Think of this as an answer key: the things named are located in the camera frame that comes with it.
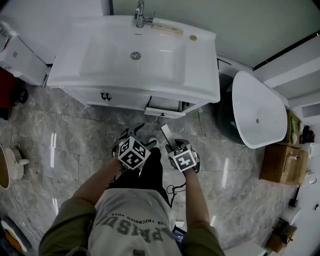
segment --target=sink basin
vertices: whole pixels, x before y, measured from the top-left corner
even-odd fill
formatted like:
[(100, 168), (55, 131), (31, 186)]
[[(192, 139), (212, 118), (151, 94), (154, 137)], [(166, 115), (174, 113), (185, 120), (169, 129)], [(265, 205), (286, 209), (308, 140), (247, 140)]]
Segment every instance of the sink basin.
[[(134, 52), (140, 54), (140, 59), (131, 58)], [(106, 25), (91, 36), (80, 75), (127, 76), (131, 81), (155, 79), (182, 85), (185, 58), (186, 44), (180, 36), (159, 30), (133, 33), (131, 27)]]
[[(47, 85), (112, 87), (218, 102), (216, 35), (164, 19), (155, 18), (153, 24), (183, 34), (150, 25), (137, 28), (133, 16), (75, 21), (61, 42)], [(132, 59), (136, 52), (139, 58)]]

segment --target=cabinet drawer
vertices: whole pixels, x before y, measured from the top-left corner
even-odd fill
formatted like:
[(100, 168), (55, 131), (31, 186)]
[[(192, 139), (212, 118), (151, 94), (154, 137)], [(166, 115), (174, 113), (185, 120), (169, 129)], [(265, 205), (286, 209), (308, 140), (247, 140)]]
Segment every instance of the cabinet drawer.
[(89, 105), (145, 110), (150, 96), (143, 94), (112, 91), (107, 89), (79, 88), (74, 90)]
[(144, 111), (145, 115), (177, 119), (186, 115), (186, 113), (147, 107)]

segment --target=red object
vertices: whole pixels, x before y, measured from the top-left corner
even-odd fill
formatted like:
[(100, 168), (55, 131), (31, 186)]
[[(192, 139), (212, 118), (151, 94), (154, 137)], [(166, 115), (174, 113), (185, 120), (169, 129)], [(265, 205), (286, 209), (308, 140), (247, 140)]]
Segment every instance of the red object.
[(9, 108), (11, 93), (17, 84), (17, 78), (4, 69), (0, 69), (0, 108)]

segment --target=floor tile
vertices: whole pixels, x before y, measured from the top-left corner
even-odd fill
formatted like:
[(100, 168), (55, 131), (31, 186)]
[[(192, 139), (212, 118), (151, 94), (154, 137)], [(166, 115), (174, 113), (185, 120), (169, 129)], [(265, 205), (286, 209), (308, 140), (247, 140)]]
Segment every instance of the floor tile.
[(50, 146), (56, 117), (53, 113), (17, 107), (12, 133)]
[(22, 107), (35, 110), (56, 113), (65, 116), (78, 117), (112, 124), (132, 125), (134, 123), (146, 123), (147, 126), (156, 126), (159, 117), (145, 115), (143, 111), (115, 108), (107, 106), (85, 106), (60, 88), (25, 85), (29, 97)]
[(216, 140), (228, 140), (218, 129), (217, 110), (214, 108), (214, 104), (208, 103), (197, 109), (197, 111), (205, 137)]
[[(200, 155), (197, 176), (210, 221), (225, 249), (250, 239), (263, 246), (295, 192), (294, 186), (259, 180), (264, 148), (250, 149), (224, 137), (217, 126), (214, 104), (179, 119), (164, 119), (137, 110), (86, 107), (61, 89), (26, 88), (28, 101), (18, 105), (11, 121), (0, 120), (0, 143), (10, 144), (11, 138), (20, 144), (22, 155), (30, 160), (25, 166), (27, 179), (0, 190), (0, 211), (12, 216), (35, 248), (55, 218), (57, 206), (110, 158), (114, 142), (135, 123), (146, 123), (138, 131), (143, 143), (150, 137), (159, 141), (164, 189), (182, 185), (185, 177), (169, 162), (162, 125), (168, 124), (176, 139), (188, 140)], [(186, 221), (185, 191), (177, 193), (172, 209), (178, 220)]]
[(55, 127), (56, 148), (108, 159), (113, 144), (126, 128), (120, 124), (59, 115)]
[(10, 146), (14, 115), (15, 107), (12, 107), (9, 120), (4, 120), (3, 118), (0, 118), (0, 144), (2, 144), (5, 147)]
[(43, 178), (48, 178), (46, 181), (53, 183), (52, 186), (57, 191), (62, 190), (65, 199), (68, 199), (68, 195), (72, 196), (72, 192), (78, 187), (78, 154), (51, 148), (19, 135), (12, 136), (12, 142), (20, 145), (22, 156), (29, 160), (24, 167), (28, 179), (42, 182)]
[(11, 186), (10, 192), (23, 208), (31, 224), (43, 236), (57, 215), (49, 188), (35, 180), (27, 180)]

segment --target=gray t-shirt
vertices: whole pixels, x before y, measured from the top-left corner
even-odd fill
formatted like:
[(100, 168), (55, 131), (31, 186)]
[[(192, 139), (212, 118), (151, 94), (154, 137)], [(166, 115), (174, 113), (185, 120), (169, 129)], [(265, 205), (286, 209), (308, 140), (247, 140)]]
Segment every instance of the gray t-shirt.
[(176, 215), (155, 190), (107, 189), (96, 206), (89, 236), (92, 256), (180, 256), (173, 238)]

